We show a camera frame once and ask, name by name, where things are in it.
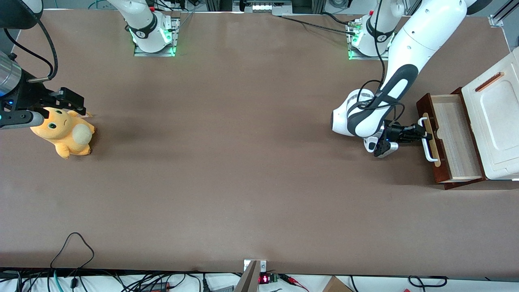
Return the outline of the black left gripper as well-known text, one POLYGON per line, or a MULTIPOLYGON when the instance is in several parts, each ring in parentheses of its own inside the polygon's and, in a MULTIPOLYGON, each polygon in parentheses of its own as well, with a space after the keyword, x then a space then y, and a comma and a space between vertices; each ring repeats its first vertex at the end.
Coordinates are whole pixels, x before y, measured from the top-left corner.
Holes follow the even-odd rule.
POLYGON ((412 143, 427 139, 430 134, 424 126, 420 124, 412 124, 410 126, 402 126, 399 122, 384 122, 384 132, 382 140, 387 142, 412 143))

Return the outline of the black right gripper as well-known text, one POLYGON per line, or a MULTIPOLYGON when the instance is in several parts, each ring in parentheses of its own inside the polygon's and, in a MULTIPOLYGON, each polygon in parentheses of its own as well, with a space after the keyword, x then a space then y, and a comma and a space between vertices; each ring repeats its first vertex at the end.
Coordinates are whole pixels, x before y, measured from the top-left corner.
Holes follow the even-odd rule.
POLYGON ((47 89, 43 83, 28 83, 27 77, 31 78, 33 75, 22 72, 18 85, 2 96, 2 111, 28 110, 48 116, 48 110, 44 108, 52 107, 73 110, 79 115, 86 115, 83 96, 61 87, 60 97, 52 97, 50 96, 52 91, 47 89))

